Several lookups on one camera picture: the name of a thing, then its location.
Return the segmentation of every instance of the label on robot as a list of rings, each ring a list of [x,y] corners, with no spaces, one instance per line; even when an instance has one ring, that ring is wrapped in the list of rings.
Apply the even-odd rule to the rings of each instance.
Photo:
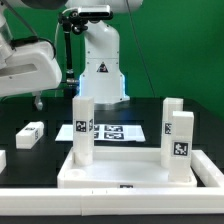
[[[108,73],[107,66],[105,65],[104,62],[102,62],[100,64],[99,68],[97,69],[97,72],[100,72],[100,73]]]
[[[190,142],[173,142],[172,157],[189,157]]]

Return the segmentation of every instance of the cable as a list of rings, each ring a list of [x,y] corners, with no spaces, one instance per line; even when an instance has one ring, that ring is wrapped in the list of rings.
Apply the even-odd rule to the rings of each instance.
[[[134,34],[135,42],[136,42],[136,45],[137,45],[137,48],[138,48],[138,52],[140,54],[140,58],[141,58],[143,66],[144,66],[144,70],[145,70],[145,73],[147,75],[148,82],[149,82],[149,85],[151,87],[153,97],[155,98],[156,94],[155,94],[155,91],[154,91],[154,88],[153,88],[153,85],[152,85],[152,80],[150,78],[148,68],[146,66],[145,58],[143,56],[142,49],[141,49],[141,46],[140,46],[140,43],[139,43],[139,40],[138,40],[138,37],[137,37],[137,34],[136,34],[136,30],[135,30],[135,26],[134,26],[134,22],[133,22],[133,18],[132,18],[132,13],[131,13],[131,9],[130,9],[130,5],[129,5],[128,0],[126,0],[126,3],[127,3],[127,7],[128,7],[129,17],[130,17],[130,21],[131,21],[131,27],[132,27],[132,30],[133,30],[133,34]]]
[[[26,28],[28,30],[30,30],[30,32],[34,35],[34,36],[37,36],[37,33],[36,31],[30,26],[29,23],[27,23],[27,21],[25,19],[23,19],[22,16],[20,16],[14,9],[13,7],[7,2],[7,0],[1,0],[2,3],[5,4],[5,6],[14,14],[14,16],[16,16],[20,22],[23,23],[24,26],[26,26]]]
[[[64,15],[66,12],[69,12],[69,11],[72,11],[72,10],[75,10],[75,9],[78,9],[78,8],[77,8],[77,7],[72,7],[72,8],[69,8],[69,9],[65,9],[65,10],[62,12],[62,15]],[[60,28],[60,24],[57,23],[56,30],[55,30],[55,36],[54,36],[54,46],[56,47],[56,49],[57,49],[57,45],[58,45],[58,33],[59,33],[59,28]]]

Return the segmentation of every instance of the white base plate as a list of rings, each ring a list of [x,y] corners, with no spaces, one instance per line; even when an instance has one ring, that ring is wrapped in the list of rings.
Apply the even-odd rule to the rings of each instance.
[[[71,149],[58,175],[58,188],[151,188],[196,187],[193,172],[189,182],[171,182],[168,169],[160,165],[160,149],[94,147],[93,163],[78,166]]]

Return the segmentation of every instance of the white rectangular block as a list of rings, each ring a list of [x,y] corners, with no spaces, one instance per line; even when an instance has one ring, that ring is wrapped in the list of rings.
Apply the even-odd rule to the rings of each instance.
[[[94,100],[76,96],[73,99],[73,158],[77,165],[93,162]]]
[[[16,134],[17,149],[31,149],[43,136],[43,122],[30,122],[18,134]]]
[[[173,112],[169,181],[190,181],[193,125],[192,112]]]
[[[169,167],[169,157],[171,148],[172,116],[174,111],[183,110],[183,99],[166,98],[163,101],[163,119],[161,135],[161,165]]]

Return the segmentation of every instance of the small white block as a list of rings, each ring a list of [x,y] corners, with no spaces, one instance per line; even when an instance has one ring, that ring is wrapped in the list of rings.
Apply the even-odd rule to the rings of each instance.
[[[43,122],[30,122],[18,134],[16,134],[17,149],[31,149],[43,136]]]
[[[0,173],[6,167],[6,157],[5,157],[5,150],[0,150]]]

